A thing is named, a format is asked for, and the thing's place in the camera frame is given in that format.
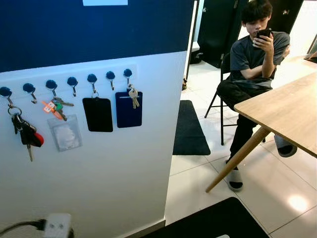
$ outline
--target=black floor mat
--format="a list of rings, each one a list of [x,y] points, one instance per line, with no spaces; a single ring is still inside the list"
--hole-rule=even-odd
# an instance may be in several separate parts
[[[222,235],[230,238],[268,238],[235,197],[196,212],[143,238],[217,238]]]
[[[193,103],[180,101],[173,155],[210,155]]]

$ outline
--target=key ring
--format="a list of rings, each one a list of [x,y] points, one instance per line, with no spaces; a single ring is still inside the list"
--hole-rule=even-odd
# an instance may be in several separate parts
[[[12,114],[11,112],[10,112],[10,110],[11,109],[13,109],[13,108],[17,108],[19,111],[20,111],[20,114],[18,114],[18,116],[20,116],[21,114],[22,114],[22,110],[20,109],[20,108],[18,108],[18,107],[16,107],[16,106],[12,106],[12,107],[9,107],[8,108],[8,113],[11,115],[11,116],[14,116],[15,114]]]
[[[98,93],[97,91],[96,91],[96,92],[93,92],[92,95],[91,95],[91,98],[98,98],[98,97],[99,97],[99,93]]]

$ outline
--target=orange tag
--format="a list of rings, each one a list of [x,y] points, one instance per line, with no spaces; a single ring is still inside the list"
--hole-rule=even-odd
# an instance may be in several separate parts
[[[42,103],[45,105],[45,107],[43,108],[43,111],[46,113],[53,113],[55,117],[57,117],[60,120],[63,120],[63,118],[61,117],[61,115],[55,111],[55,104],[50,101],[48,104],[44,101],[42,101]]]

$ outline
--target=black hair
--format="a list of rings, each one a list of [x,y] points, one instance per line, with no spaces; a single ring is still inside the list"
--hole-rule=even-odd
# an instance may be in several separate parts
[[[272,14],[273,7],[268,0],[253,0],[242,10],[242,22],[256,21]]]

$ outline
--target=power cord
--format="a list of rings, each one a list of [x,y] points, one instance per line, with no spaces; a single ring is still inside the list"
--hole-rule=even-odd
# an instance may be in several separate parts
[[[12,230],[15,230],[15,229],[17,229],[19,227],[23,227],[23,226],[33,226],[39,231],[44,231],[45,225],[46,225],[45,219],[39,219],[38,221],[19,222],[19,223],[16,223],[16,224],[14,224],[10,227],[7,227],[7,228],[3,229],[2,231],[0,231],[0,237],[2,237],[4,234],[6,234]],[[73,229],[70,230],[68,238],[75,238]]]

